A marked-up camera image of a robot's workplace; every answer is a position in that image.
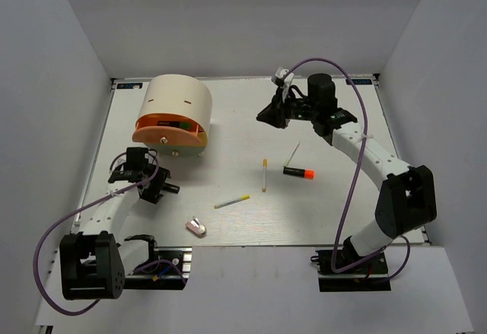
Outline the pink black highlighter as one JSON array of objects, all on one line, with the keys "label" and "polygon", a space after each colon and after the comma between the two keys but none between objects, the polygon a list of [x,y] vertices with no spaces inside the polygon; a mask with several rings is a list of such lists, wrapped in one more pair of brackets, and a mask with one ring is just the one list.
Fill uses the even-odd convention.
[{"label": "pink black highlighter", "polygon": [[180,191],[179,186],[170,183],[165,183],[162,187],[163,191],[177,194]]}]

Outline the orange black highlighter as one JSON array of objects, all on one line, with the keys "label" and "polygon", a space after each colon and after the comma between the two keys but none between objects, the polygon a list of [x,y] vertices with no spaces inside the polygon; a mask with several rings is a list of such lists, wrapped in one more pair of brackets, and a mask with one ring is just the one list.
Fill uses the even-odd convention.
[{"label": "orange black highlighter", "polygon": [[313,180],[315,177],[315,172],[313,170],[306,170],[306,169],[293,168],[293,167],[283,167],[283,174],[292,177],[304,178],[308,180]]}]

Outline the green black highlighter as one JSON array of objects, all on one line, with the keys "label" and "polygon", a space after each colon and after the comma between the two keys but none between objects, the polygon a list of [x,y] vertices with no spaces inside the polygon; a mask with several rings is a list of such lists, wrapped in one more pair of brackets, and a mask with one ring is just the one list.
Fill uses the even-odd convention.
[{"label": "green black highlighter", "polygon": [[157,125],[164,126],[164,127],[186,129],[186,130],[191,128],[190,122],[183,122],[183,121],[158,121]]}]

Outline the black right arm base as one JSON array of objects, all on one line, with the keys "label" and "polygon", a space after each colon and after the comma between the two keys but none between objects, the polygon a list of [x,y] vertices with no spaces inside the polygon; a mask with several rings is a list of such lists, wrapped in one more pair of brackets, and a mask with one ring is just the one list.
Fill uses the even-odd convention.
[{"label": "black right arm base", "polygon": [[382,292],[390,291],[389,269],[384,253],[365,264],[343,273],[331,267],[332,250],[317,250],[310,258],[318,274],[320,292]]}]

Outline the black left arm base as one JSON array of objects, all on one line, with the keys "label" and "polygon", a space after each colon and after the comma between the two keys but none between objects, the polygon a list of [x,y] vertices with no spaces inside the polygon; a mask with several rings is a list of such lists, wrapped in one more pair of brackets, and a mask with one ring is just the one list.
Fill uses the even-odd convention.
[{"label": "black left arm base", "polygon": [[126,290],[181,291],[191,269],[193,250],[162,247],[147,234],[127,237],[119,245]]}]

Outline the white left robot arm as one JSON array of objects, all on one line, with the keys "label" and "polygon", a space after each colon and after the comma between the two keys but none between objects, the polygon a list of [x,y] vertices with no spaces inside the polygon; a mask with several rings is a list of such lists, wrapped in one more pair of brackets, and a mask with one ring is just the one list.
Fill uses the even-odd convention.
[{"label": "white left robot arm", "polygon": [[154,149],[129,147],[125,160],[110,165],[107,192],[89,221],[59,245],[62,295],[66,300],[116,299],[124,289],[134,249],[120,232],[137,202],[157,204],[170,171],[158,164]]}]

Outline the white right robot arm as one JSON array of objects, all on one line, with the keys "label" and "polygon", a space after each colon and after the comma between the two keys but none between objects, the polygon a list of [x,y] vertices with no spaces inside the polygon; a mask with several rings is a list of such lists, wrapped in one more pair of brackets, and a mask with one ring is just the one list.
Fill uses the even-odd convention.
[{"label": "white right robot arm", "polygon": [[292,84],[293,77],[277,70],[275,95],[256,119],[277,129],[292,120],[311,122],[317,135],[355,162],[355,175],[365,173],[377,187],[372,222],[345,240],[336,238],[332,249],[333,273],[361,272],[396,238],[437,218],[433,173],[400,160],[370,137],[364,123],[338,105],[330,75],[309,76],[306,94]]}]

